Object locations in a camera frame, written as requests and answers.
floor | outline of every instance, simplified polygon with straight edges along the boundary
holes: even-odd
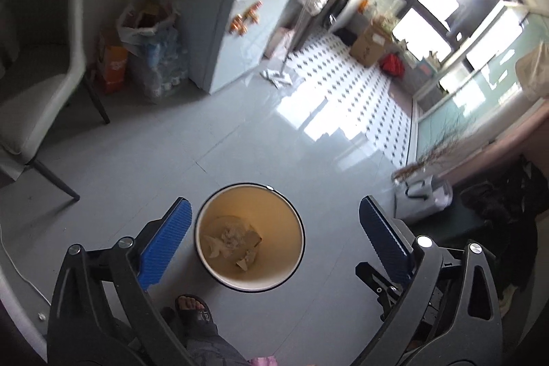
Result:
[[[151,105],[132,86],[103,98],[102,124],[78,92],[48,133],[40,159],[81,195],[68,196],[30,170],[0,189],[0,223],[22,273],[51,297],[67,247],[111,247],[160,218],[178,196],[194,213],[223,185],[261,182],[283,193],[303,219],[307,248],[296,274],[262,294],[241,294],[212,280],[186,237],[163,280],[149,289],[158,307],[182,292],[202,296],[219,331],[246,358],[276,355],[287,366],[350,364],[381,325],[376,295],[355,265],[381,267],[358,220],[372,194],[393,214],[395,165],[346,120],[323,114],[331,103],[310,81],[277,90],[258,72],[215,95],[189,84]],[[46,306],[2,267],[30,318]],[[116,316],[123,318],[108,288]]]
[[[347,136],[366,134],[373,146],[397,167],[406,164],[411,131],[411,98],[404,95],[379,67],[364,69],[349,54],[350,47],[323,29],[303,48],[290,54],[290,65],[318,88],[330,103],[322,114],[345,117]]]

chair leg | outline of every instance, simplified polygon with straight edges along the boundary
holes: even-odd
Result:
[[[93,105],[95,106],[95,108],[99,111],[99,113],[101,114],[102,118],[103,118],[103,121],[105,122],[106,125],[108,125],[110,123],[110,118],[109,116],[106,114],[106,111],[105,111],[105,108],[103,107],[103,104],[101,103],[101,100],[99,98],[99,96],[97,95],[97,93],[95,92],[95,90],[93,90],[93,86],[92,86],[92,83],[90,83],[90,80],[88,80],[86,78],[86,75],[84,75],[84,77],[82,78],[82,82],[84,84],[84,87],[86,88],[86,90],[88,91],[88,94],[90,96],[90,98],[92,99],[92,103]]]
[[[51,172],[40,160],[34,158],[28,164],[40,172],[40,174],[53,183],[57,188],[71,196],[75,201],[80,200],[80,196],[75,193],[64,181]]]

dried branches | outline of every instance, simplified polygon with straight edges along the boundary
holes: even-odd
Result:
[[[436,139],[433,146],[426,150],[414,163],[410,163],[403,168],[397,169],[391,175],[392,180],[403,182],[413,175],[416,171],[426,166],[437,163],[441,158],[447,157],[454,152],[458,146],[460,137],[469,122],[460,122],[457,119],[451,125],[444,124],[443,130]]]

refrigerator door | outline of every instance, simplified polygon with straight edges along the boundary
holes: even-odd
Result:
[[[231,15],[226,24],[226,31],[232,19],[242,14],[259,0],[234,0]],[[248,22],[248,32],[239,36],[238,33],[225,33],[218,54],[218,61],[213,72],[210,93],[219,90],[226,84],[237,79],[249,69],[259,64],[271,34],[273,33],[282,11],[289,0],[260,0],[259,24]]]

orange object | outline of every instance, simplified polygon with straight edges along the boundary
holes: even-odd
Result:
[[[101,31],[97,49],[97,69],[106,94],[123,87],[127,61],[128,51],[122,46],[116,30]]]
[[[360,4],[359,4],[359,13],[364,13],[364,10],[368,6],[369,2],[370,2],[369,0],[362,0],[360,2]]]
[[[231,25],[229,25],[229,34],[238,31],[239,36],[245,35],[248,32],[248,27],[245,25],[247,20],[251,20],[252,24],[259,24],[259,15],[256,12],[262,5],[263,2],[257,1],[248,7],[244,14],[237,14],[231,21]]]

